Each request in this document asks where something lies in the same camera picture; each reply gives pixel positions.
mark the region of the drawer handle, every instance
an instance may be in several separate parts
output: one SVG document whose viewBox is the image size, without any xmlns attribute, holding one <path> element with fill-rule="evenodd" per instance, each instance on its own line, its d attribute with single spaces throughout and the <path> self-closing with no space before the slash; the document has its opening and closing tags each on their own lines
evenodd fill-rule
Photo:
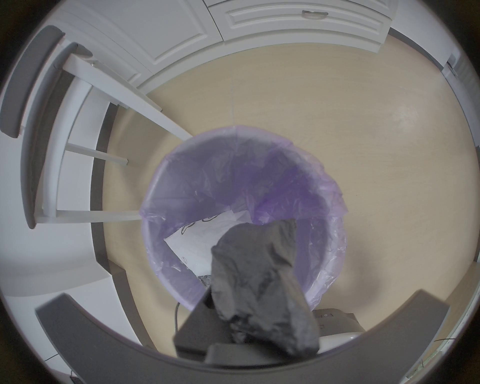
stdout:
<svg viewBox="0 0 480 384">
<path fill-rule="evenodd" d="M 328 12 L 316 12 L 316 11 L 306 11 L 303 10 L 301 12 L 302 17 L 305 19 L 315 19 L 321 20 L 328 16 Z"/>
</svg>

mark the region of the laminate floor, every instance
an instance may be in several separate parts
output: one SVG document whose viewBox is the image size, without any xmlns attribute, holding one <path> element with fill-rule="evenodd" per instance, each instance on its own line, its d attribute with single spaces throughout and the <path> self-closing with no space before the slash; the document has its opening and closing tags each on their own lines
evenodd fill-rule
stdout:
<svg viewBox="0 0 480 384">
<path fill-rule="evenodd" d="M 423 288 L 446 299 L 474 257 L 479 165 L 462 109 L 426 58 L 389 36 L 378 54 L 285 44 L 229 55 L 149 95 L 191 134 L 232 124 L 289 138 L 315 155 L 347 204 L 348 248 L 319 308 L 355 313 L 369 329 Z M 106 164 L 106 210 L 138 209 L 165 154 L 180 140 L 120 109 Z M 160 352 L 174 355 L 175 300 L 151 271 L 140 222 L 105 224 L 109 258 L 126 271 Z M 180 321 L 187 311 L 180 310 Z"/>
</svg>

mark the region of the purple trash bag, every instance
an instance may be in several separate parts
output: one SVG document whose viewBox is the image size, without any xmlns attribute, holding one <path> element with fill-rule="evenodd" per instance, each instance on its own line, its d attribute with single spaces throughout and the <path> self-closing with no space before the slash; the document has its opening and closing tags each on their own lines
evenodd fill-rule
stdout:
<svg viewBox="0 0 480 384">
<path fill-rule="evenodd" d="M 284 137 L 245 126 L 215 129 L 180 144 L 158 166 L 140 208 L 150 265 L 192 310 L 205 287 L 164 239 L 184 225 L 248 210 L 254 224 L 297 220 L 295 275 L 310 309 L 340 274 L 347 208 L 337 183 Z"/>
</svg>

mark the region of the chair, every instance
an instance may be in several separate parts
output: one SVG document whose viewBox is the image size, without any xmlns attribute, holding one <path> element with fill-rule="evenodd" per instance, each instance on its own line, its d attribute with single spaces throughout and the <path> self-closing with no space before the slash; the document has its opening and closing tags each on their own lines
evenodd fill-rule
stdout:
<svg viewBox="0 0 480 384">
<path fill-rule="evenodd" d="M 133 108 L 182 140 L 191 135 L 161 108 L 54 26 L 43 28 L 12 71 L 0 108 L 0 130 L 18 137 L 23 130 L 21 191 L 29 228 L 37 223 L 93 223 L 140 219 L 138 211 L 57 209 L 65 151 L 126 166 L 128 160 L 68 143 L 73 124 L 92 87 L 114 104 Z"/>
</svg>

